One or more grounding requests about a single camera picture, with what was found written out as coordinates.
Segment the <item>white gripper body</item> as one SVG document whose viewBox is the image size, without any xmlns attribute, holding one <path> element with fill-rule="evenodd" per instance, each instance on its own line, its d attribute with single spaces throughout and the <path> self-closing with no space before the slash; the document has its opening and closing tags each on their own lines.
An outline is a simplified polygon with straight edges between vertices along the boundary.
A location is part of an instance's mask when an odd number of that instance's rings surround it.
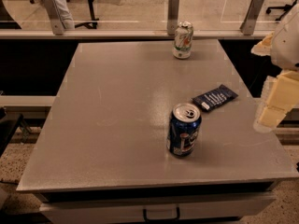
<svg viewBox="0 0 299 224">
<path fill-rule="evenodd" d="M 278 24 L 271 43 L 272 64 L 299 70 L 299 5 L 295 5 Z"/>
</svg>

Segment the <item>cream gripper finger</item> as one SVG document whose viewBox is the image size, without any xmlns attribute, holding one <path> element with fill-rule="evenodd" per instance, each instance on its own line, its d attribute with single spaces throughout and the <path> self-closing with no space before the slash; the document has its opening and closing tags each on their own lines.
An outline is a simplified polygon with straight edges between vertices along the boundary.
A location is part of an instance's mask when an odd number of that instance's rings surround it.
<svg viewBox="0 0 299 224">
<path fill-rule="evenodd" d="M 299 73 L 283 70 L 278 76 L 268 76 L 263 84 L 253 128 L 259 133 L 276 129 L 286 115 L 299 104 Z"/>
<path fill-rule="evenodd" d="M 251 53 L 258 56 L 269 56 L 272 46 L 273 34 L 267 35 L 262 41 L 254 45 L 251 49 Z"/>
</svg>

